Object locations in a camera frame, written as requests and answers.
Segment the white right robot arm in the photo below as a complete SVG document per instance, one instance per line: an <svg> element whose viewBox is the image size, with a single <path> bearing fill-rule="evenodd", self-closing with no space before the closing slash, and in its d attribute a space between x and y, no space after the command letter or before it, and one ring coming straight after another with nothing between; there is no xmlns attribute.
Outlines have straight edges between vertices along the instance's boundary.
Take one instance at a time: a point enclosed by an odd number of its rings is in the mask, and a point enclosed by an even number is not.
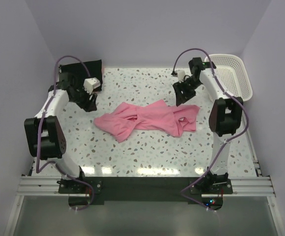
<svg viewBox="0 0 285 236"><path fill-rule="evenodd" d="M228 157L231 138L241 125L243 100L226 91L226 86L217 77L217 67L212 61L201 58L189 61L190 75L173 69L171 75L178 81L173 84L176 106L196 96L196 89L203 85L213 100L209 115L209 128L213 133L211 162L198 185L209 193L216 193L228 180Z"/></svg>

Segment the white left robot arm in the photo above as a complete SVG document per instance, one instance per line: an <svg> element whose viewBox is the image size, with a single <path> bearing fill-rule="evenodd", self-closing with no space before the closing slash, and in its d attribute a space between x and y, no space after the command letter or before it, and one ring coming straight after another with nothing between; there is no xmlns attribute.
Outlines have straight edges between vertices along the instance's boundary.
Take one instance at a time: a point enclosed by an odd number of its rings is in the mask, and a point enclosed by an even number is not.
<svg viewBox="0 0 285 236"><path fill-rule="evenodd" d="M101 82L95 77L81 79L72 73L59 73L42 109L24 122L29 152L36 158L36 173L53 165L62 179L70 180L69 186L76 193L86 190L87 181L80 176L81 167L65 156L67 142L58 117L69 102L85 112L95 111L95 90L100 86Z"/></svg>

